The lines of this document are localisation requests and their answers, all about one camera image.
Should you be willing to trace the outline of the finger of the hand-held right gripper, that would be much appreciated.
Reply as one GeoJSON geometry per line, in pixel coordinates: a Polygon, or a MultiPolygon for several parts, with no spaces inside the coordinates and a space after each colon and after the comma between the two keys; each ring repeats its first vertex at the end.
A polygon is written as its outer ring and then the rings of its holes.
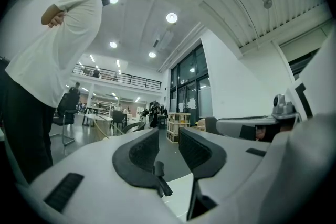
{"type": "Polygon", "coordinates": [[[258,126],[275,125],[276,119],[271,116],[252,116],[242,118],[223,118],[216,123],[217,131],[224,136],[255,140],[258,126]]]}

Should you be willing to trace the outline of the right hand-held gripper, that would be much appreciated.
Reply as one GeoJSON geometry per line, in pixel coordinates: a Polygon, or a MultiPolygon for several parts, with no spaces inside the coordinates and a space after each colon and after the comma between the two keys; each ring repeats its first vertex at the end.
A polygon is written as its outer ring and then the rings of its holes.
{"type": "Polygon", "coordinates": [[[287,89],[286,96],[301,121],[317,114],[335,114],[335,31],[287,89]]]}

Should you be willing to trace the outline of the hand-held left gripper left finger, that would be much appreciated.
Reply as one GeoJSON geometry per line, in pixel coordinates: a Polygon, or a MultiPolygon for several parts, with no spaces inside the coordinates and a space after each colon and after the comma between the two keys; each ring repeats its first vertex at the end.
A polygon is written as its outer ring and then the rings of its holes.
{"type": "Polygon", "coordinates": [[[83,146],[17,189],[48,223],[180,223],[153,173],[158,129],[83,146]]]}

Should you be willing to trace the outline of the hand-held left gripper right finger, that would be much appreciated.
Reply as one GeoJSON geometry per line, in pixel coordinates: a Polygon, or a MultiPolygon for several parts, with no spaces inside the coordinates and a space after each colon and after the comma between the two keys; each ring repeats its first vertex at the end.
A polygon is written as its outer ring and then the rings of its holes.
{"type": "Polygon", "coordinates": [[[191,223],[286,223],[316,194],[335,164],[335,114],[318,114],[271,143],[180,131],[193,174],[191,223]]]}

